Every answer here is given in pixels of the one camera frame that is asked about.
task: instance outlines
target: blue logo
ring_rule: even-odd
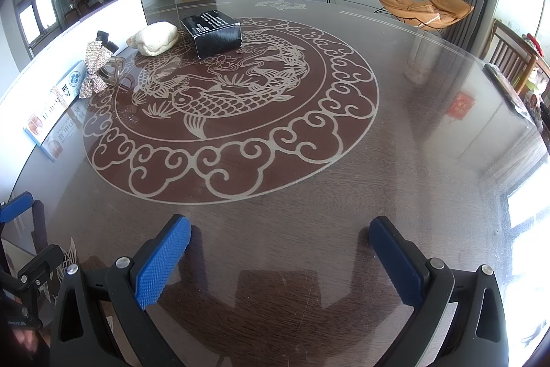
[[[72,74],[69,75],[69,84],[73,87],[78,86],[78,83],[80,83],[80,72],[74,71]]]

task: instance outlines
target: glossy tabletop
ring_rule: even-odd
[[[211,9],[241,19],[241,49],[128,49],[123,86],[70,113],[55,161],[35,148],[14,194],[42,200],[43,239],[110,265],[181,213],[191,243],[148,312],[186,365],[369,366],[411,314],[367,243],[386,215],[427,257],[494,268],[521,365],[550,317],[550,165],[482,63],[314,1],[218,0],[148,21]],[[28,213],[3,237],[34,252],[32,226]]]

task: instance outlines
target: circular table decoration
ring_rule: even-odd
[[[137,197],[210,204],[262,195],[336,162],[378,107],[369,64],[340,39],[276,19],[240,19],[241,48],[197,60],[180,39],[134,55],[90,101],[87,157]]]

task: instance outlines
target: blue gripper pad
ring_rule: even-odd
[[[32,195],[26,191],[0,207],[0,223],[9,223],[25,210],[32,207]]]
[[[141,309],[157,303],[190,239],[191,223],[187,218],[180,217],[136,276],[135,294]]]
[[[405,305],[418,308],[424,300],[424,278],[406,253],[409,249],[406,243],[410,242],[401,236],[386,217],[373,219],[368,228],[368,239],[372,248],[389,275],[401,301]]]

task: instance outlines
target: silver bolt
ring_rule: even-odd
[[[129,264],[130,264],[130,259],[128,257],[120,257],[115,263],[117,268],[120,268],[120,269],[128,267]]]
[[[73,274],[76,274],[76,271],[78,271],[78,265],[70,265],[67,268],[67,274],[72,276]]]
[[[488,276],[493,275],[493,268],[490,267],[489,265],[481,265],[481,270],[483,271],[484,274]]]
[[[430,264],[432,265],[432,268],[435,268],[435,269],[443,269],[443,267],[445,266],[445,263],[443,262],[443,260],[438,258],[431,259]]]

